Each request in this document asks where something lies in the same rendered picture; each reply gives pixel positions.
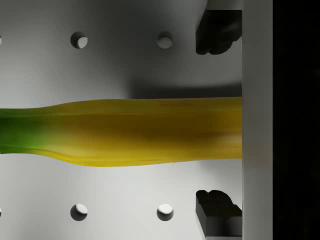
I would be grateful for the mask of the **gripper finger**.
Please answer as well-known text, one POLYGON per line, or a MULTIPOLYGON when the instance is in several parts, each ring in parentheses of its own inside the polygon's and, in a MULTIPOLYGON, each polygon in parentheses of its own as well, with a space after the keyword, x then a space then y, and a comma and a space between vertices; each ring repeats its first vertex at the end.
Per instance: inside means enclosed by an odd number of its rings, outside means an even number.
POLYGON ((242 36, 241 10, 205 10, 195 33, 196 53, 220 55, 242 36))
POLYGON ((220 190, 198 190, 195 213, 204 237, 242 237, 242 210, 220 190))

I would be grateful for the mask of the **banana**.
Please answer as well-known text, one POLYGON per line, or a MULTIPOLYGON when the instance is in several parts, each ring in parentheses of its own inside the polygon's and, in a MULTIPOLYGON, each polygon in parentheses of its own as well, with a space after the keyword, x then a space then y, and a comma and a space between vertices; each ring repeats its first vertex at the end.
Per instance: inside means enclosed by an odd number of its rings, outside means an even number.
POLYGON ((90 167, 242 157, 242 98, 99 99, 0 108, 0 154, 90 167))

